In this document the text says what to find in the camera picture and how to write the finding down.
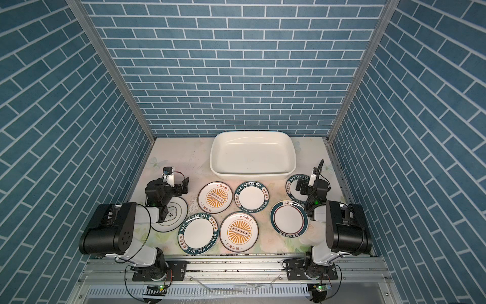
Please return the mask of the green red ring plate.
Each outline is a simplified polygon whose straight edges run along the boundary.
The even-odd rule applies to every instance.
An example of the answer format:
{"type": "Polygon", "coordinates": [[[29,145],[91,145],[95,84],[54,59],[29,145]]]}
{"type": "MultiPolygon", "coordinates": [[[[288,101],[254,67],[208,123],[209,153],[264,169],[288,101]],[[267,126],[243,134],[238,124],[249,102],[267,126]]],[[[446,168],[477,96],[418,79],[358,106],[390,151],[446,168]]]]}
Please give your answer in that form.
{"type": "Polygon", "coordinates": [[[291,200],[276,203],[270,212],[272,227],[283,237],[302,236],[309,224],[309,219],[302,205],[291,200]]]}

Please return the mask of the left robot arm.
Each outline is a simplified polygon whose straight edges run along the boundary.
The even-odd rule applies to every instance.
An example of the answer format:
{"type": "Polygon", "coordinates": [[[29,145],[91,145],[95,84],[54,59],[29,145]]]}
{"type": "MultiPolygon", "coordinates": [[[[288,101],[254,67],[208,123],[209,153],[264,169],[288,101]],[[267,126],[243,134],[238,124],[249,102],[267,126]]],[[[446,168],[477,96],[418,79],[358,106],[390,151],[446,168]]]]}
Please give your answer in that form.
{"type": "Polygon", "coordinates": [[[179,228],[189,212],[182,198],[188,192],[188,177],[176,184],[165,175],[147,184],[143,205],[130,202],[98,206],[80,238],[80,252],[126,263],[136,282],[183,281],[187,262],[166,261],[163,250],[148,246],[146,240],[137,240],[134,229],[147,225],[150,233],[167,233],[179,228]]]}

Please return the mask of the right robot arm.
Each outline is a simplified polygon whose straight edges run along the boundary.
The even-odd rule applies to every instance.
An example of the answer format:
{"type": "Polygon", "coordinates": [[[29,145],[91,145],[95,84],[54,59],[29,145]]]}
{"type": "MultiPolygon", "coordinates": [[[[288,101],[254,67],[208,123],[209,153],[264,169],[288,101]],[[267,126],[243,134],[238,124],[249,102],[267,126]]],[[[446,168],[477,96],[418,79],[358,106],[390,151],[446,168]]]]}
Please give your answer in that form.
{"type": "Polygon", "coordinates": [[[331,186],[322,177],[300,177],[291,189],[302,197],[306,215],[325,224],[325,240],[306,254],[303,269],[309,277],[330,273],[340,258],[371,252],[372,236],[361,205],[328,200],[331,186]]]}

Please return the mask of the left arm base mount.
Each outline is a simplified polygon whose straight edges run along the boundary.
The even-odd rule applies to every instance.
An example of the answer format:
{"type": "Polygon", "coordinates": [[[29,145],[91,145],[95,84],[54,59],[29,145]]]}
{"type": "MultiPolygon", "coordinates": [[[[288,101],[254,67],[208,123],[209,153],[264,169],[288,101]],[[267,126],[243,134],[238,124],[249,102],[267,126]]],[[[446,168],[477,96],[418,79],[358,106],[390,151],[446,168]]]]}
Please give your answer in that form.
{"type": "Polygon", "coordinates": [[[162,266],[134,267],[134,282],[179,282],[186,275],[188,262],[183,260],[168,261],[162,266]]]}

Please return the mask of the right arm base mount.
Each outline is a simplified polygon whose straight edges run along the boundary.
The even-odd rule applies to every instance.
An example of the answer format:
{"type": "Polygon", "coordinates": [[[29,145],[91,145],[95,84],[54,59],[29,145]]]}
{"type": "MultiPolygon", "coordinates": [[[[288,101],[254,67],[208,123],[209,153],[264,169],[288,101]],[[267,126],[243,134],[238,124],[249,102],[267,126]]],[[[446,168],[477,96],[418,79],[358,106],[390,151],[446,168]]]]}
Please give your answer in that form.
{"type": "Polygon", "coordinates": [[[335,267],[317,265],[302,258],[290,258],[282,262],[282,267],[290,281],[337,280],[335,267]]]}

